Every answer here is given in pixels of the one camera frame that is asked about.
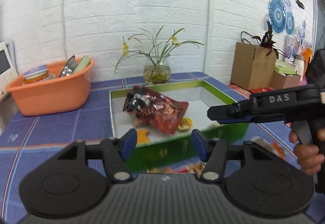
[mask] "white bottle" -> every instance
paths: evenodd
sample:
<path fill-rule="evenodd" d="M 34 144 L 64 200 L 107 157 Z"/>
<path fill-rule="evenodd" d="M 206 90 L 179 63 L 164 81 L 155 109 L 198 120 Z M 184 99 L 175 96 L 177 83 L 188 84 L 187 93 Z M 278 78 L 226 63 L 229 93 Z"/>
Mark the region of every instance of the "white bottle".
<path fill-rule="evenodd" d="M 297 74 L 300 75 L 300 81 L 303 79 L 303 69 L 304 69 L 304 65 L 303 65 L 303 56 L 296 54 L 295 55 L 295 65 L 298 66 L 298 71 Z"/>

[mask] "screen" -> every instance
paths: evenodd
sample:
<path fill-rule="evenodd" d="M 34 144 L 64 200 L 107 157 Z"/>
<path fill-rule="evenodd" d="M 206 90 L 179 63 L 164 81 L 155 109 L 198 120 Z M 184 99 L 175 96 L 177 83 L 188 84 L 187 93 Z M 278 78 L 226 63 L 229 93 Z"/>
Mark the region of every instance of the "screen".
<path fill-rule="evenodd" d="M 0 51 L 0 75 L 10 68 L 4 50 Z"/>

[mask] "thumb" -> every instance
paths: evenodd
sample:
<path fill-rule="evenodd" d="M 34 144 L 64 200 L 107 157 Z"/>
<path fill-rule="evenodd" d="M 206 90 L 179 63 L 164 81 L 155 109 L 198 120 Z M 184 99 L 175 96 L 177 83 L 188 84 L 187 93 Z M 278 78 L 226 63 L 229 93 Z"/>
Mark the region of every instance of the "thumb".
<path fill-rule="evenodd" d="M 317 137 L 320 141 L 325 141 L 325 128 L 318 130 Z"/>

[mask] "yellow flower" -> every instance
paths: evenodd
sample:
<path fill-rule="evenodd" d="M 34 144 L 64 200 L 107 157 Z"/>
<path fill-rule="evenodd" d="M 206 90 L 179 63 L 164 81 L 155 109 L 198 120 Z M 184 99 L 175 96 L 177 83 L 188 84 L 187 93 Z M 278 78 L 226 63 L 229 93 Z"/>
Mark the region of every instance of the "yellow flower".
<path fill-rule="evenodd" d="M 124 41 L 123 42 L 123 46 L 122 46 L 122 55 L 127 55 L 129 53 L 129 46 L 127 45 L 127 43 Z"/>
<path fill-rule="evenodd" d="M 177 43 L 177 38 L 174 35 L 170 37 L 170 40 L 172 41 L 173 44 Z"/>

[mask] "glass vase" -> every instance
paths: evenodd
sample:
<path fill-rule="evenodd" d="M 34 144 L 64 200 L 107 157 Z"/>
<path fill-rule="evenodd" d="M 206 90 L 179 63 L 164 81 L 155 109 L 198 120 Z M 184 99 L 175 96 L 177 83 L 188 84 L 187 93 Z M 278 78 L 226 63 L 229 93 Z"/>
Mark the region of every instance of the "glass vase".
<path fill-rule="evenodd" d="M 148 84 L 163 84 L 170 80 L 172 72 L 168 58 L 169 56 L 146 56 L 143 77 Z"/>

